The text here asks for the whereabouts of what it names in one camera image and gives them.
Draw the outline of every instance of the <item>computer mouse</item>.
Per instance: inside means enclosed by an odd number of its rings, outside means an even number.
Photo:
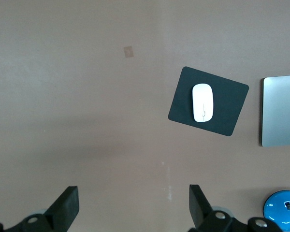
[[[212,119],[214,99],[212,88],[208,84],[197,84],[192,88],[193,117],[196,122]]]

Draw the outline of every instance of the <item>mouse pad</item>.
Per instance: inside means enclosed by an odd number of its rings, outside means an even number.
[[[197,84],[208,84],[212,88],[214,111],[212,118],[207,122],[194,120],[192,88]],[[248,85],[184,67],[180,74],[168,118],[175,122],[231,136],[248,89]]]

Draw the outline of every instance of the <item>blue round object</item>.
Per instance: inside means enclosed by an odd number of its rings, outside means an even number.
[[[290,231],[290,191],[271,195],[263,208],[264,217],[275,222],[283,231]]]

